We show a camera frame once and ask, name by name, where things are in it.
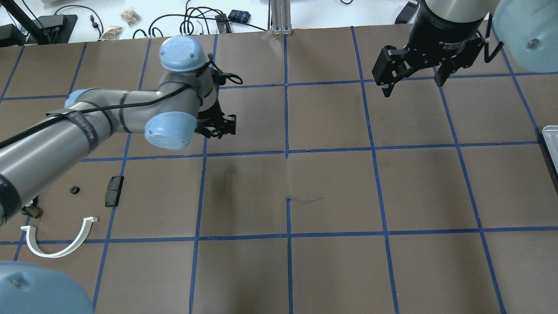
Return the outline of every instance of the white curved object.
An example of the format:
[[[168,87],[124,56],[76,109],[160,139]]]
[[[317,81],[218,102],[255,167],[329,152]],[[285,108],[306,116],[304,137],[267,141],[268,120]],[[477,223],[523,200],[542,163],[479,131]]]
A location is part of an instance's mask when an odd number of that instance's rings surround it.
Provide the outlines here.
[[[25,230],[25,232],[27,233],[25,235],[25,239],[27,240],[27,246],[35,255],[38,255],[43,258],[60,258],[62,256],[66,256],[72,253],[77,248],[79,248],[79,246],[83,243],[83,241],[85,241],[85,238],[89,234],[89,230],[91,230],[91,225],[95,221],[99,221],[99,219],[97,217],[83,218],[83,224],[81,225],[81,230],[79,231],[78,237],[75,238],[75,240],[70,245],[68,245],[64,250],[52,254],[47,254],[41,251],[41,249],[39,249],[35,237],[37,228],[33,226],[22,226],[21,230]]]

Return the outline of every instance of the white floor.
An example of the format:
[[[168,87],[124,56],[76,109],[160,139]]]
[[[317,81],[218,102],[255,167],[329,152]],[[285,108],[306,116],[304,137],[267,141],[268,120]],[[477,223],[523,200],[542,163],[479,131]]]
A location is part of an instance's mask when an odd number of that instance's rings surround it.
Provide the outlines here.
[[[26,12],[21,0],[16,0]],[[101,17],[105,29],[108,26],[122,26],[120,39],[132,38],[138,28],[147,31],[151,22],[158,16],[165,14],[184,14],[186,0],[59,0],[43,4],[40,0],[26,0],[36,16],[52,15],[55,10],[68,4],[79,4],[96,10]],[[291,16],[293,28],[325,28],[360,25],[393,24],[395,18],[403,9],[407,0],[353,0],[352,4],[344,5],[340,0],[291,0]],[[252,15],[250,24],[267,28],[267,0],[192,0],[192,6],[207,6],[220,9],[226,14],[232,9],[249,11]],[[129,27],[121,18],[120,13],[133,7],[143,20]],[[60,13],[78,15],[78,23],[70,42],[95,41],[97,30],[91,27],[89,15],[92,13],[83,8],[68,8]],[[165,17],[157,21],[155,26],[160,28],[165,36],[179,34],[181,17]],[[6,9],[0,8],[0,25],[12,23]],[[201,32],[201,26],[194,22],[195,32]],[[217,32],[217,25],[209,21],[210,32]],[[250,32],[255,29],[244,25],[233,25],[233,32]]]

